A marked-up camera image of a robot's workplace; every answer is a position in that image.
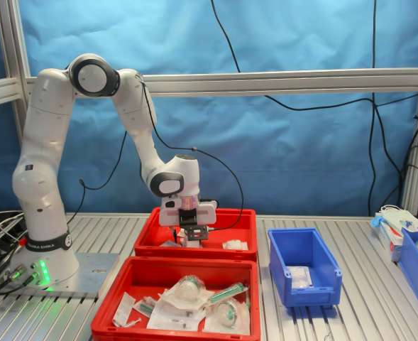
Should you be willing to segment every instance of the metal base plate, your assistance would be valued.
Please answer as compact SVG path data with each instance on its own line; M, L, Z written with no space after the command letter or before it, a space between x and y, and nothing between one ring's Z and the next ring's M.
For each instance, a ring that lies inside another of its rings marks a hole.
M65 281L45 290L25 288L21 295L96 298L103 289L106 277L116 265L119 254L76 253L78 271Z

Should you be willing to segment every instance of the white box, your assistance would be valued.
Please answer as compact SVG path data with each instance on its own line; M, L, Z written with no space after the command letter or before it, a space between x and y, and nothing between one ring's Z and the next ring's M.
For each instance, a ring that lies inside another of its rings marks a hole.
M378 233L379 239L390 255L391 261L399 261L402 248L401 231L393 229L387 222L380 222L380 226L374 227L374 230Z

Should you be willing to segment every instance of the slatted table surface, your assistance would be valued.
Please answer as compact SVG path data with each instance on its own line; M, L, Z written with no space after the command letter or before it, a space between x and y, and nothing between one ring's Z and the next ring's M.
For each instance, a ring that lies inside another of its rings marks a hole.
M90 322L148 215L79 214L70 224L79 252L120 254L99 299L0 296L0 340L90 340ZM270 277L267 229L316 227L343 271L341 302L286 309ZM418 340L418 300L367 218L258 216L262 340Z

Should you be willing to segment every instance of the blue fabric curtain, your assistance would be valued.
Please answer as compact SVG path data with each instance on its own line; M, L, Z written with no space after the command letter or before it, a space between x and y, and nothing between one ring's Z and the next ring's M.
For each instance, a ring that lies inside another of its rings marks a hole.
M372 0L215 4L244 72L371 67ZM33 75L47 67L62 69L85 52L101 55L117 69L130 67L143 74L236 71L210 0L30 0L20 6ZM418 1L378 2L376 67L418 67ZM376 99L380 104L409 95L381 93ZM275 98L293 107L315 107L365 96L370 94ZM309 112L292 112L264 97L157 98L154 103L163 139L172 146L197 146L225 161L243 186L245 207L261 214L368 213L373 177L369 103ZM416 110L416 97L380 107L388 151L398 165L412 137ZM4 119L11 117L3 115L5 130ZM76 102L59 173L67 210L79 205L79 178L92 187L107 179L122 136L109 99ZM3 140L15 149L0 150L0 171L2 158L9 167L17 161L15 138ZM162 159L169 161L175 152L155 141ZM373 156L377 209L398 180L383 152L377 120ZM212 159L196 157L201 196L238 207L240 194L230 173ZM138 169L136 150L127 139L111 182L89 191L82 211L150 212L160 201L148 192ZM0 176L0 209L14 205L11 179Z

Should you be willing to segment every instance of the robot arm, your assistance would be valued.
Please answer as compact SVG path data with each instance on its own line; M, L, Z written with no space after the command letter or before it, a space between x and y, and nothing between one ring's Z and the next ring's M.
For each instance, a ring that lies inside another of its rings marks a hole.
M71 240L57 187L57 172L73 103L83 96L112 98L138 151L141 177L149 190L162 198L160 224L192 231L189 240L206 239L207 229L199 238L194 233L215 222L216 202L199 202L196 159L179 154L163 163L158 157L150 119L156 122L155 108L141 75L135 70L115 71L99 56L84 54L65 70L40 72L29 101L21 157L13 174L13 191L28 225L28 246L67 257L60 259L73 264L62 270L66 274L77 270L73 252L64 252L71 248ZM66 242L65 250L57 247L56 242L61 241Z
M112 101L135 143L143 182L162 198L160 225L181 226L187 230L189 240L206 239L204 226L215 223L216 202L199 201L197 160L186 154L177 154L168 163L160 160L152 139L156 114L149 91L135 70L120 70L119 77L119 90Z

